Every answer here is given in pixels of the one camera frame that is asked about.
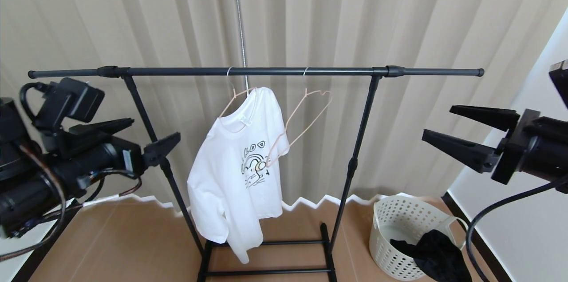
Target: brown floor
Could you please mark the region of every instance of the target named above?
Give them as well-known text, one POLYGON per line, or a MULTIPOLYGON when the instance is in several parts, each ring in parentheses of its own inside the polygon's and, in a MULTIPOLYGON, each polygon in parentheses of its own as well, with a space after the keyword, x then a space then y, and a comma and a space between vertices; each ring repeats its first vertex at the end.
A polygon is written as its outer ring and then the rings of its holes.
MULTIPOLYGON (((450 213, 441 199, 424 199, 450 213)), ((276 219, 262 220, 266 240, 319 239, 319 225, 333 228, 337 205, 323 203, 317 210, 298 205, 276 219)), ((381 271, 369 254, 368 242, 373 217, 372 206, 348 203, 343 214, 333 258, 341 282, 396 281, 381 271)), ((465 235, 456 223, 454 235, 465 235)), ((251 270, 258 268, 310 268, 324 266, 321 245, 264 246, 250 250, 250 262, 243 265, 230 248, 214 248, 211 270, 251 270)), ((480 281, 466 258, 474 281, 480 281)), ((195 281, 201 258, 193 245, 183 218, 156 203, 125 200, 82 210, 37 268, 31 282, 195 281)), ((481 267, 490 274, 487 265, 481 267)), ((210 281, 327 281, 327 274, 287 274, 209 278, 210 281)), ((428 277, 419 282, 431 282, 428 277)))

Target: laundry basket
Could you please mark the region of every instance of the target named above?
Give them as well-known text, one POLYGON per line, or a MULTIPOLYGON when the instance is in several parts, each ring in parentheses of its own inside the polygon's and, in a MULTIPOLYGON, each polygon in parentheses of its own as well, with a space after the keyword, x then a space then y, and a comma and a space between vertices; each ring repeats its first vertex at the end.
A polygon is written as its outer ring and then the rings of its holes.
MULTIPOLYGON (((369 250, 379 268, 400 281, 416 280, 425 274, 412 257, 391 245, 391 239, 416 245, 422 235, 436 229, 456 244, 450 224, 458 220, 467 228, 467 223, 460 218, 447 215, 428 203, 399 195, 381 199, 375 203, 374 210, 369 250)), ((460 249, 464 245, 465 241, 456 244, 460 249)))

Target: curtain pleat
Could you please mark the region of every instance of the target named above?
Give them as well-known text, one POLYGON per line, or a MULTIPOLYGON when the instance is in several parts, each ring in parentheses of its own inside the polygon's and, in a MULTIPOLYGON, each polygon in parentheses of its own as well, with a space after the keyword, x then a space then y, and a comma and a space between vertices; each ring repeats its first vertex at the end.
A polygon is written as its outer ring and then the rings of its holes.
MULTIPOLYGON (((489 128, 449 114, 450 106, 507 106, 568 0, 240 0, 240 6, 248 66, 485 69, 483 78, 381 80, 351 187, 369 198, 400 191, 444 193, 462 165, 421 142, 422 130, 482 141, 489 128)), ((28 70, 242 66, 236 0, 0 0, 0 28, 0 87, 2 96, 14 98, 28 82, 28 70)), ((132 117, 134 126, 119 136, 141 145, 150 141, 122 80, 81 79, 106 92, 95 122, 132 117)), ((193 159, 229 101, 231 83, 243 90, 244 78, 134 79, 158 137, 182 134, 169 159, 187 202, 185 181, 193 159)), ((286 203, 300 196, 339 197, 369 78, 250 76, 249 81, 274 90, 284 119, 304 86, 333 93, 331 106, 280 165, 286 203)), ((31 106, 38 110, 41 98, 33 93, 31 106)), ((290 121, 290 140, 327 100, 318 95, 306 100, 290 121)), ((173 200, 160 169, 143 179, 139 195, 173 200)), ((103 193, 130 185, 116 176, 103 193)))

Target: clothes hanger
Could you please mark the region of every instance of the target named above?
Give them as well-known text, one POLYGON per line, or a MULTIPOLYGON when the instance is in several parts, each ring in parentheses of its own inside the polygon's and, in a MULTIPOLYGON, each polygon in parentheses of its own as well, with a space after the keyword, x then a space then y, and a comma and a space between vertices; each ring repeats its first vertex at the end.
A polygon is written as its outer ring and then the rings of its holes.
POLYGON ((270 158, 270 155, 272 154, 272 150, 276 147, 276 143, 278 143, 278 141, 280 140, 280 138, 286 134, 286 130, 288 130, 288 124, 290 123, 290 120, 292 120, 292 117, 294 116, 294 114, 296 113, 296 111, 298 110, 298 108, 300 108, 300 105, 304 102, 304 100, 306 100, 306 98, 311 95, 311 94, 315 94, 315 93, 319 93, 320 95, 325 95, 327 93, 329 93, 329 101, 328 103, 325 105, 325 107, 323 107, 323 109, 321 110, 321 112, 319 112, 318 116, 316 116, 316 118, 312 121, 312 123, 306 128, 306 130, 304 130, 302 133, 300 133, 299 136, 296 137, 296 139, 294 139, 294 141, 290 142, 290 144, 288 144, 288 147, 286 147, 286 149, 284 149, 284 151, 288 150, 293 144, 294 142, 296 142, 298 139, 300 139, 300 137, 302 135, 304 135, 304 133, 306 133, 308 131, 308 129, 316 122, 316 120, 318 120, 318 118, 323 114, 323 112, 325 111, 325 109, 327 109, 327 107, 329 107, 329 105, 331 104, 331 100, 332 100, 332 93, 331 91, 322 91, 322 90, 316 90, 316 91, 312 91, 312 92, 308 92, 308 86, 306 84, 306 71, 308 70, 308 68, 310 67, 306 67, 306 70, 304 70, 304 74, 302 74, 302 76, 304 77, 304 97, 302 98, 302 100, 300 100, 300 103, 296 106, 296 108, 292 111, 292 114, 290 114, 290 118, 288 118, 288 120, 286 120, 286 124, 284 125, 284 132, 282 132, 282 134, 280 134, 278 136, 278 138, 276 138, 276 141, 274 142, 274 144, 272 145, 272 147, 270 147, 270 151, 268 151, 268 156, 266 157, 266 167, 270 167, 274 161, 278 160, 279 157, 282 156, 282 154, 278 153, 278 156, 276 158, 274 158, 274 160, 270 161, 268 160, 270 158))
POLYGON ((231 84, 231 86, 233 87, 233 97, 231 98, 231 100, 229 101, 229 104, 227 104, 227 106, 225 107, 225 109, 223 109, 223 112, 221 112, 221 114, 219 114, 219 118, 221 118, 223 116, 223 114, 225 113, 225 111, 229 108, 229 106, 231 106, 231 104, 233 103, 233 101, 237 98, 237 96, 240 96, 241 94, 245 94, 247 93, 248 95, 248 91, 256 89, 256 87, 252 87, 252 88, 248 88, 247 90, 244 90, 242 92, 237 93, 235 91, 235 85, 231 82, 231 80, 229 79, 229 72, 231 71, 233 67, 229 67, 229 69, 227 70, 227 81, 229 81, 229 83, 231 84))

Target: shirt sleeve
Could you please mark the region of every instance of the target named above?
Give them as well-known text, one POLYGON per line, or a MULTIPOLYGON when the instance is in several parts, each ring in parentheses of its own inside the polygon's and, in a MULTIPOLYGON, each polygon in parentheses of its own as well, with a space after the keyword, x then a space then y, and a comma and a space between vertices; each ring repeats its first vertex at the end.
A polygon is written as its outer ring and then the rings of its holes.
POLYGON ((289 143, 288 143, 288 135, 284 131, 284 119, 282 118, 282 110, 280 109, 280 105, 278 104, 278 100, 274 93, 270 92, 271 97, 271 114, 272 120, 268 121, 272 128, 270 130, 272 134, 272 143, 276 142, 275 148, 270 154, 271 159, 275 159, 277 156, 283 156, 288 154, 289 151, 289 143))
POLYGON ((187 179, 191 215, 197 231, 206 239, 225 243, 229 222, 225 217, 224 199, 219 186, 207 177, 199 165, 193 165, 187 179))

